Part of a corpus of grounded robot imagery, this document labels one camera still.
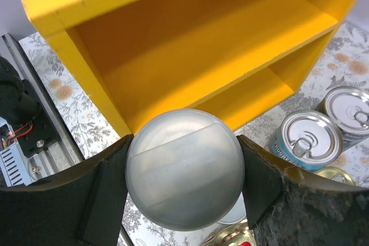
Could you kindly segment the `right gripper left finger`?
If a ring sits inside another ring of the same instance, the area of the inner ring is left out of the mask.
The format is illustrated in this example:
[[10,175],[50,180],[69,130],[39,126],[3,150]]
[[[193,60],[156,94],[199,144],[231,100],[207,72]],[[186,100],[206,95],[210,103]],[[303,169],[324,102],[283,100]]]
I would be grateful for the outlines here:
[[117,245],[132,140],[29,186],[1,188],[1,245]]

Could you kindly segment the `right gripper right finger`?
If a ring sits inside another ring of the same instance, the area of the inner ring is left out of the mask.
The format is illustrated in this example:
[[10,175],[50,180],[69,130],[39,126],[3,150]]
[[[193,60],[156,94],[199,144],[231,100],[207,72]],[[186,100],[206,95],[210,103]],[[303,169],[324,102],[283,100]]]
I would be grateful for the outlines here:
[[368,189],[308,172],[244,135],[237,139],[257,245],[368,245]]

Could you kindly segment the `blue round tin can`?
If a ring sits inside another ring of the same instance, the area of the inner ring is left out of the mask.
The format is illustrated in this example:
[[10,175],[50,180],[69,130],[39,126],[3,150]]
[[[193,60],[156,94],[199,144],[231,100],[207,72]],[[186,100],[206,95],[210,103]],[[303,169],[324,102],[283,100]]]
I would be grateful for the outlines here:
[[343,147],[340,129],[314,110],[287,115],[268,143],[271,153],[310,172],[332,163]]

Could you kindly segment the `white lidded can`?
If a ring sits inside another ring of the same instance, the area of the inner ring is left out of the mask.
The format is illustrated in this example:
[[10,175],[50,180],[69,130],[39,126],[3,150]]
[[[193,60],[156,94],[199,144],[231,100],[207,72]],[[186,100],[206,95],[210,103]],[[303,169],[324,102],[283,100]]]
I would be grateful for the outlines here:
[[145,123],[126,160],[126,184],[150,221],[177,231],[219,221],[235,205],[244,183],[238,139],[216,116],[175,109]]

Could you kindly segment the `dark round tin can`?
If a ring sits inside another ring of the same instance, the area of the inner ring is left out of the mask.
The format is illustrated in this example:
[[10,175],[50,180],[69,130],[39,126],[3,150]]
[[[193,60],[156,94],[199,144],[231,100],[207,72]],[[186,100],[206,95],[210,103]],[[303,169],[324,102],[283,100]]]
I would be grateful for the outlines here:
[[316,110],[327,115],[341,130],[343,150],[368,138],[368,91],[339,86],[328,91]]

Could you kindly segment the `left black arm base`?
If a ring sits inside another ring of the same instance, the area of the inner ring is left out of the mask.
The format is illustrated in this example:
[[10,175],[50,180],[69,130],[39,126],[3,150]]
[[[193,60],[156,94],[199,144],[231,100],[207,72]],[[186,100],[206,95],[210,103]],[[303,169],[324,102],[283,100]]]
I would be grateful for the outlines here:
[[10,62],[1,58],[1,149],[16,142],[24,156],[30,158],[59,141],[32,84],[21,79]]

